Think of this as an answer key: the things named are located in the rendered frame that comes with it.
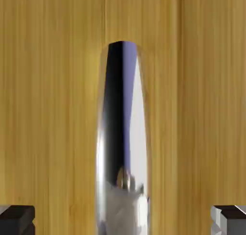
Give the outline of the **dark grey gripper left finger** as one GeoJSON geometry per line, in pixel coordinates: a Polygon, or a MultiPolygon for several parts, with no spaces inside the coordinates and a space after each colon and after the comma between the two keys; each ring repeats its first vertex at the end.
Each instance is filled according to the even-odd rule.
{"type": "Polygon", "coordinates": [[[36,235],[35,207],[0,205],[0,235],[36,235]]]}

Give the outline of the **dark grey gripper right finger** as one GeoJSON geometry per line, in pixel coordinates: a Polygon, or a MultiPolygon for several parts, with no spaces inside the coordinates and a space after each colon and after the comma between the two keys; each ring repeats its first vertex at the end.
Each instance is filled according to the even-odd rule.
{"type": "Polygon", "coordinates": [[[246,205],[215,205],[210,216],[210,235],[246,235],[246,205]]]}

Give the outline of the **light wood drawer front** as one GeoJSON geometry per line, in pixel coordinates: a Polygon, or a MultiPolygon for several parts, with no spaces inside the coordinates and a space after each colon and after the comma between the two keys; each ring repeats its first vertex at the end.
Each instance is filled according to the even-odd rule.
{"type": "Polygon", "coordinates": [[[246,205],[246,0],[0,0],[0,204],[37,235],[95,235],[100,55],[143,52],[151,235],[246,205]]]}

